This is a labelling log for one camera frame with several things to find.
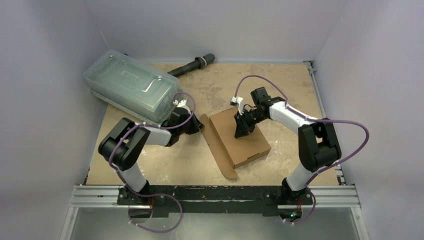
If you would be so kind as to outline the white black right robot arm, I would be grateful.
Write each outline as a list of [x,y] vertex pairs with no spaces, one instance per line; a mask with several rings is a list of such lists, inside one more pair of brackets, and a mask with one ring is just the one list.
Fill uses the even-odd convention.
[[279,201],[294,203],[305,193],[309,180],[318,170],[329,167],[342,156],[333,123],[326,119],[308,118],[291,108],[282,97],[271,97],[264,87],[250,93],[254,106],[245,109],[244,100],[234,96],[230,105],[238,108],[234,115],[234,137],[241,138],[253,133],[258,123],[273,120],[287,127],[298,137],[300,163],[281,183]]

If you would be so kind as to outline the brown cardboard box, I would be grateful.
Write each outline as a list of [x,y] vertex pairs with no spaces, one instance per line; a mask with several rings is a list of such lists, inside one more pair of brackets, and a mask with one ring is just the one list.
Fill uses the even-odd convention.
[[236,107],[231,107],[211,116],[203,114],[200,117],[204,125],[202,135],[221,174],[229,180],[238,178],[237,168],[265,157],[271,151],[259,127],[248,136],[235,138],[237,112]]

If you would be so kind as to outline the dark grey corrugated pipe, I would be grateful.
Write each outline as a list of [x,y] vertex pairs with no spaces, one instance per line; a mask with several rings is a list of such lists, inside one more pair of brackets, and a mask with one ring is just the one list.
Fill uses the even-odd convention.
[[205,68],[206,66],[212,64],[215,61],[215,58],[215,55],[212,53],[206,54],[204,56],[198,56],[194,59],[194,61],[177,67],[171,71],[168,71],[167,73],[171,76],[179,78],[195,70],[201,70]]

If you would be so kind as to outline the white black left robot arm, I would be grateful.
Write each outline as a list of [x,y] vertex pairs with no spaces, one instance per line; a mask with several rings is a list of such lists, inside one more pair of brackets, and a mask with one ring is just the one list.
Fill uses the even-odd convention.
[[151,195],[149,182],[137,165],[143,148],[146,145],[171,147],[181,135],[196,134],[203,128],[204,124],[194,112],[185,107],[176,107],[159,125],[136,123],[124,117],[100,142],[97,151],[130,190],[130,199],[142,205]]

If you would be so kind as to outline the clear plastic storage box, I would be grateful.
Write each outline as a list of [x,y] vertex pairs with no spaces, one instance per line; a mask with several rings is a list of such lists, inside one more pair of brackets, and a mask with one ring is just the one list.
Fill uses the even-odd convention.
[[182,100],[179,80],[158,68],[108,50],[84,73],[89,88],[105,102],[153,124],[161,124]]

